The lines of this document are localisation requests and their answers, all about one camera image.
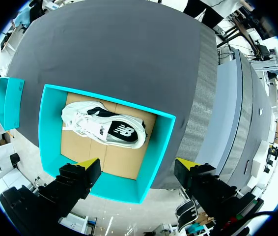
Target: desk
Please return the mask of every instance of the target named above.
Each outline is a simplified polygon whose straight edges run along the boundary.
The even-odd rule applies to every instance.
[[[7,72],[25,80],[18,131],[38,145],[44,84],[173,114],[174,130],[152,187],[179,187],[170,167],[178,151],[182,158],[196,157],[200,149],[215,96],[216,53],[211,29],[160,4],[88,0],[61,7],[29,26]]]
[[[5,49],[7,50],[7,47],[10,48],[13,52],[16,51],[16,49],[10,44],[11,39],[13,38],[13,35],[20,31],[22,28],[22,25],[19,25],[18,27],[14,28],[14,30],[11,33],[11,36],[8,38],[8,40],[4,43],[4,47],[1,49],[1,52],[4,51]]]

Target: shoelace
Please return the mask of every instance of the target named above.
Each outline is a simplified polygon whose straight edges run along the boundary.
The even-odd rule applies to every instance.
[[[93,134],[89,132],[84,132],[83,127],[78,125],[78,122],[85,119],[88,122],[88,118],[91,118],[91,115],[87,114],[81,114],[80,112],[75,112],[74,117],[71,120],[71,123],[67,123],[65,127],[63,127],[63,130],[72,130],[76,134],[82,136],[82,137],[94,137]]]

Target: gray table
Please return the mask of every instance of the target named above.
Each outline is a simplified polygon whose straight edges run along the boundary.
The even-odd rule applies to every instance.
[[[175,182],[170,167],[187,123],[192,131],[194,121],[203,118],[203,128],[189,140],[203,139],[214,100],[216,66],[214,33],[188,15],[143,0],[88,0],[35,20],[7,75],[26,81],[18,131],[35,145],[44,84],[91,91],[175,115],[153,183],[161,188],[169,175],[168,182]],[[201,100],[206,87],[210,94]],[[193,155],[197,142],[191,146]]]
[[[261,141],[268,140],[271,106],[261,80],[249,61],[238,50],[235,57],[241,63],[243,100],[237,133],[228,159],[221,163],[223,169],[220,178],[228,185],[241,189],[250,179],[252,160]]]

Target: person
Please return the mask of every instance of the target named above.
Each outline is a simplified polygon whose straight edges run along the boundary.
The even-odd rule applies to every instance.
[[[22,11],[18,12],[17,16],[11,20],[11,24],[14,28],[22,25],[28,28],[30,25],[30,7],[26,6]]]
[[[242,6],[253,11],[245,0],[188,0],[184,13],[195,18],[205,10],[202,23],[213,28]]]

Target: white wall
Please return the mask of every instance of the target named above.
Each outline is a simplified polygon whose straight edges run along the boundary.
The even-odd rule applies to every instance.
[[[278,205],[278,162],[272,180],[261,199],[264,200],[264,205],[261,207],[260,211],[272,211]],[[268,216],[259,216],[252,219],[247,225],[250,229],[250,235],[253,235],[267,218]]]

